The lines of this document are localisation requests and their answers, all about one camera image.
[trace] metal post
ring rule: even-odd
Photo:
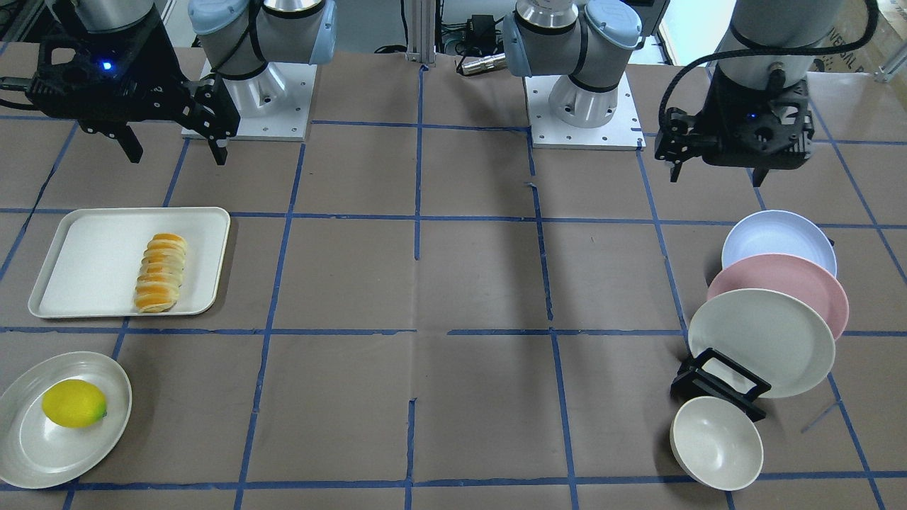
[[[406,58],[434,66],[434,2],[435,0],[410,0],[409,44]]]
[[[879,70],[875,72],[875,81],[879,83],[890,82],[905,63],[907,63],[907,41],[901,44],[901,48],[891,58],[879,66]]]

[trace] cardboard box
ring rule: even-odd
[[[875,73],[879,66],[897,53],[907,38],[907,0],[878,0],[879,26],[873,39],[855,52],[816,57],[812,70],[824,73]],[[832,31],[823,45],[852,43],[866,28],[864,0],[845,0]],[[901,69],[889,85],[907,110],[907,69]]]

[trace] metal connector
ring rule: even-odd
[[[494,54],[463,64],[463,76],[489,73],[507,68],[507,57],[504,54]]]

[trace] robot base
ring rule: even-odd
[[[272,104],[266,115],[246,115],[239,110],[239,129],[233,140],[262,140],[273,142],[304,142],[308,127],[309,108],[312,104],[312,93],[315,87],[317,65],[271,63],[276,66],[286,80],[287,95]],[[210,71],[210,63],[205,62],[201,75]],[[182,130],[185,138],[200,139],[201,136],[190,130]]]
[[[548,95],[559,76],[525,78],[526,105],[532,125],[532,147],[635,151],[646,146],[627,75],[620,77],[619,103],[613,117],[598,128],[579,128],[562,121],[548,105]]]

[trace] yellow lemon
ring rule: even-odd
[[[107,398],[94,384],[66,379],[44,392],[41,409],[62,427],[88,427],[107,416]]]

